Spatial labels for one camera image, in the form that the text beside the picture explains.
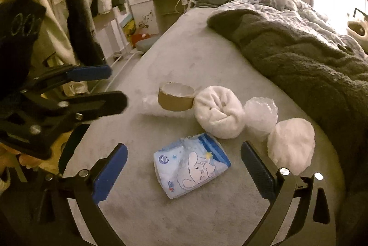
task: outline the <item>cartoon character print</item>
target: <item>cartoon character print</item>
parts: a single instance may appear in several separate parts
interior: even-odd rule
[[[183,189],[191,189],[208,178],[215,176],[215,166],[210,164],[210,158],[200,158],[196,152],[189,153],[188,166],[178,173],[177,180]]]

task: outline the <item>rolled white towel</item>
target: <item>rolled white towel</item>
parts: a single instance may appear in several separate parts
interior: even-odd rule
[[[217,138],[235,138],[244,129],[243,106],[230,89],[207,87],[196,95],[193,108],[202,128]]]
[[[314,128],[303,118],[279,122],[268,136],[268,157],[278,168],[301,174],[312,162],[315,148]]]

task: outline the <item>brown packing tape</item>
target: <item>brown packing tape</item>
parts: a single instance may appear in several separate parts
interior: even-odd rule
[[[185,111],[193,107],[194,89],[181,83],[169,82],[160,87],[158,103],[168,111]]]

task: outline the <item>gray bed sheet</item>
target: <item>gray bed sheet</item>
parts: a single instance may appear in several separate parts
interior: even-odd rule
[[[196,89],[220,85],[231,89],[242,103],[252,97],[269,97],[279,108],[279,121],[292,117],[309,120],[315,129],[312,165],[302,175],[324,175],[331,210],[337,211],[345,185],[336,152],[320,129],[282,90],[257,72],[236,46],[206,25],[211,8],[189,10],[150,48],[119,89],[129,97],[121,115],[92,123],[70,160],[64,176],[75,175],[106,157],[117,143],[128,147],[128,162],[106,201],[99,204],[107,220],[127,246],[133,245],[242,245],[267,210],[240,158],[249,140],[264,155],[265,142],[247,130],[239,137],[219,140],[232,166],[206,185],[169,199],[155,175],[153,153],[180,137],[202,133],[194,117],[145,116],[143,97],[158,92],[167,81]],[[84,239],[93,243],[75,201],[71,209]],[[275,241],[283,239],[297,207],[294,200]]]

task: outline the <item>metal screw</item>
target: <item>metal screw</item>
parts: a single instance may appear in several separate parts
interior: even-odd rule
[[[87,169],[82,169],[80,172],[78,172],[78,175],[80,177],[86,177],[89,174],[89,171]]]
[[[45,180],[52,180],[54,178],[53,174],[46,174]]]
[[[289,174],[290,174],[290,171],[289,171],[289,169],[287,169],[287,168],[281,168],[281,169],[280,169],[280,173],[281,173],[282,175],[289,175]]]
[[[319,172],[316,172],[315,174],[314,174],[314,176],[316,177],[316,179],[318,179],[318,180],[323,180],[323,175],[322,174],[320,174]]]
[[[38,135],[39,133],[41,133],[42,128],[39,125],[32,125],[30,126],[29,131],[32,135]]]
[[[75,114],[75,119],[76,119],[76,120],[82,120],[82,119],[83,119],[83,114],[81,114],[81,113],[76,113],[76,114]]]
[[[69,102],[67,101],[61,101],[57,104],[61,108],[67,108],[69,106]]]

